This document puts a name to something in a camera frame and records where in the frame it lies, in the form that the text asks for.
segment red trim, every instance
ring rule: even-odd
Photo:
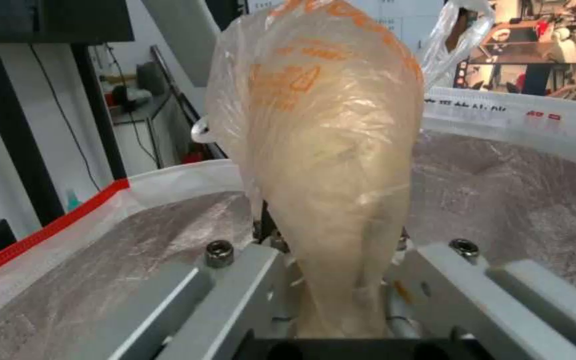
[[[128,188],[130,188],[130,183],[127,178],[117,180],[95,196],[92,196],[88,201],[82,203],[82,205],[76,209],[51,222],[48,226],[3,249],[0,251],[0,267],[30,250],[30,248],[68,228],[79,219],[103,205],[103,203],[112,198],[117,192]]]

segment machine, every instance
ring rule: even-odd
[[[415,248],[384,274],[388,339],[295,339],[304,281],[275,232],[236,253],[171,262],[71,349],[71,359],[576,360],[576,289],[532,260],[491,267],[476,244]]]

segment black pole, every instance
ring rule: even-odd
[[[0,57],[0,136],[42,226],[64,208]]]
[[[124,162],[122,161],[122,156],[121,153],[119,153],[119,147],[115,140],[113,123],[106,109],[106,101],[99,88],[97,74],[90,60],[88,46],[82,43],[73,43],[70,45],[70,49],[75,58],[75,63],[77,63],[77,70],[79,71],[81,82],[86,91],[88,103],[94,116],[96,130],[99,132],[99,138],[103,145],[105,157],[108,159],[112,177],[115,180],[125,179],[126,169],[124,168]]]

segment white bag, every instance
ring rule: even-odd
[[[459,7],[487,16],[448,54]],[[491,24],[487,1],[451,1],[421,67],[342,0],[291,0],[220,36],[206,92],[209,134],[240,167],[253,203],[268,202],[304,273],[311,299],[301,337],[386,334],[380,281],[407,216],[424,84],[454,68]]]

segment hex socket bolt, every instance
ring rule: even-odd
[[[480,255],[480,247],[468,239],[453,239],[450,241],[450,247],[469,262],[477,259]]]
[[[206,265],[213,269],[221,269],[233,263],[235,251],[233,244],[226,240],[215,240],[206,246]]]

